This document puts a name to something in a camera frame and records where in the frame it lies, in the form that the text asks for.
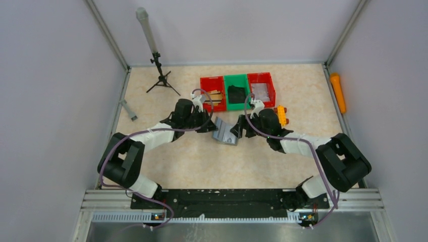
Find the grey card holder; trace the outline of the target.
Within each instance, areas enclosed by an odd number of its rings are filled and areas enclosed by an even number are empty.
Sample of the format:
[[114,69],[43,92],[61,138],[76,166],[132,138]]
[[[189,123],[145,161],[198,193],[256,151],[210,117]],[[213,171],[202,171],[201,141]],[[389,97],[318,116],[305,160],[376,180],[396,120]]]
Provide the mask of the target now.
[[217,142],[224,145],[237,146],[238,138],[230,132],[232,126],[222,120],[219,117],[216,117],[214,124],[218,128],[216,131],[212,132],[212,138]]

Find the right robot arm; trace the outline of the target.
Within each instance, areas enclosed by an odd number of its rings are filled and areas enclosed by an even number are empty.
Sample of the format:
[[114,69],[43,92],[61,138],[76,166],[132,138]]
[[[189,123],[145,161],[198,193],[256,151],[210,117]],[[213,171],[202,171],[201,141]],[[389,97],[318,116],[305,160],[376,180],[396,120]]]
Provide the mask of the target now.
[[319,175],[305,179],[296,187],[295,194],[286,199],[287,209],[306,207],[312,199],[323,194],[328,194],[337,206],[339,194],[349,191],[372,170],[371,164],[346,134],[321,138],[285,129],[272,109],[240,115],[230,132],[238,139],[261,136],[274,151],[314,159]]

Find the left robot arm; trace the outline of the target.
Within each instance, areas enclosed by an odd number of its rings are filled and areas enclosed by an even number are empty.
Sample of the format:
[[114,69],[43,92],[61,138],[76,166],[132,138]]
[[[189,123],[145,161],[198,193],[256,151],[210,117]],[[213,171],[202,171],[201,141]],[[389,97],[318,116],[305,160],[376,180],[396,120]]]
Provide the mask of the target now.
[[142,175],[143,155],[160,145],[179,139],[188,131],[208,133],[218,128],[212,114],[189,99],[179,99],[174,111],[154,127],[134,136],[115,133],[98,164],[100,178],[137,192],[147,198],[158,198],[161,185]]

